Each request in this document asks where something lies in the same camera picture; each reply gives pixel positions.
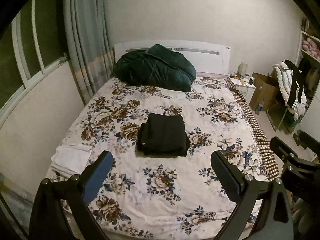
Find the black garment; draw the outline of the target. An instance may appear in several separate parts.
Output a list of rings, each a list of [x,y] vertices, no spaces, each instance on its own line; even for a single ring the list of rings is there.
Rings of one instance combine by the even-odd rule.
[[[185,157],[190,140],[182,116],[149,114],[140,126],[136,145],[146,156]]]

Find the white folded cloth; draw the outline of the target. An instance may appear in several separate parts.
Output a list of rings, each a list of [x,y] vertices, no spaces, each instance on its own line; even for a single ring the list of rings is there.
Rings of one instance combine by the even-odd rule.
[[[51,168],[66,178],[70,178],[74,174],[82,174],[92,150],[93,147],[87,145],[60,145],[50,158]]]

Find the floral bed blanket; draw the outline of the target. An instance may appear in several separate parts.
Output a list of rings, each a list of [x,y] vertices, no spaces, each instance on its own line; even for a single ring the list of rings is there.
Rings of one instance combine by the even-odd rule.
[[[108,234],[140,239],[212,239],[235,203],[213,171],[220,151],[243,174],[279,177],[270,143],[228,78],[199,76],[188,92],[110,79],[89,101],[48,170],[52,181],[81,173],[104,151],[112,167],[89,202]]]

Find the white nightstand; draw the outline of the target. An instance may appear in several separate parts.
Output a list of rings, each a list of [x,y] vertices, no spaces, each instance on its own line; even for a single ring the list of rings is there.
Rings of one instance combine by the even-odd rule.
[[[235,85],[236,89],[244,96],[247,103],[250,103],[252,96],[255,92],[255,85],[250,84],[250,79],[242,78],[235,79],[234,77],[229,77],[230,81]]]

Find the cardboard box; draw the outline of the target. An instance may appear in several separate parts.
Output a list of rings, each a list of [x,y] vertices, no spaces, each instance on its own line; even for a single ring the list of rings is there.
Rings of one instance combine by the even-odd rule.
[[[266,112],[276,101],[276,94],[279,91],[278,81],[270,76],[253,73],[255,78],[255,91],[249,103],[252,110],[256,110],[259,103],[264,102],[262,111]]]

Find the white puffer jacket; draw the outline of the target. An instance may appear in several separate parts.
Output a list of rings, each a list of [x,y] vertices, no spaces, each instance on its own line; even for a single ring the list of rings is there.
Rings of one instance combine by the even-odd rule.
[[[302,72],[289,60],[282,61],[272,66],[276,74],[280,93],[285,101],[285,106],[297,121],[306,112],[307,98],[304,93]]]

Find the white shelf unit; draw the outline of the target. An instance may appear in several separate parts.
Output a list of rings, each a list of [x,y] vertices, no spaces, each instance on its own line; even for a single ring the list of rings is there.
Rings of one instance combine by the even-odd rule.
[[[319,32],[303,17],[295,65],[303,74],[306,97],[305,113],[298,123],[311,118],[319,108]]]

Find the white headboard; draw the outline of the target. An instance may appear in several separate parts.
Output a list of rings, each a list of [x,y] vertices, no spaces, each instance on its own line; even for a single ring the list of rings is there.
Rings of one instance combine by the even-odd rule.
[[[193,64],[199,73],[228,75],[230,72],[231,48],[229,46],[186,40],[142,40],[114,45],[115,60],[135,50],[147,50],[155,44],[179,52]]]

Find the dark green duvet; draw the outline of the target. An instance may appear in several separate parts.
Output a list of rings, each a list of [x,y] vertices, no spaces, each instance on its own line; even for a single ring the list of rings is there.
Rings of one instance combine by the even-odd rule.
[[[183,54],[156,44],[147,50],[134,50],[121,56],[112,75],[130,86],[190,92],[196,69]]]

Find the grey curtain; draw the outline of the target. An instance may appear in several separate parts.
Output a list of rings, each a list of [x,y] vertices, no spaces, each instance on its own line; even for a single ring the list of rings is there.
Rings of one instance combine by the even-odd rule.
[[[107,29],[107,0],[63,0],[67,45],[84,103],[109,80],[114,53]]]

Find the window frame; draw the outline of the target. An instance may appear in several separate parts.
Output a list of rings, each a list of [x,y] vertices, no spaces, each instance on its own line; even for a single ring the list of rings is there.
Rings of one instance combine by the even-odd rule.
[[[1,122],[68,59],[62,0],[29,0],[1,37]]]

